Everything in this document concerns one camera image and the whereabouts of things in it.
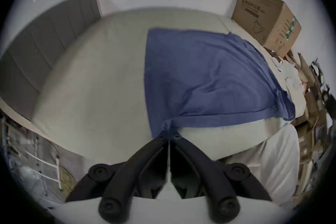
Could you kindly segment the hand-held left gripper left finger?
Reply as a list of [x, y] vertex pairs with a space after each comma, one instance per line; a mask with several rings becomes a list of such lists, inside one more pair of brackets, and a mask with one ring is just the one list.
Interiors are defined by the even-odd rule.
[[124, 222], [140, 175], [167, 147], [168, 140], [158, 137], [139, 149], [128, 161], [91, 166], [75, 185], [65, 203], [101, 197], [98, 213], [107, 222]]

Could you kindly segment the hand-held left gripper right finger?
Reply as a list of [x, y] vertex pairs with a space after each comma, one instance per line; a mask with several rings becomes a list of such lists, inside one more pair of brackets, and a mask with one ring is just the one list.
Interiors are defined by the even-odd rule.
[[228, 223], [238, 216], [241, 210], [238, 196], [272, 201], [269, 193], [246, 165], [212, 161], [180, 134], [174, 134], [171, 143], [200, 179], [200, 185], [209, 201], [210, 217], [216, 223]]

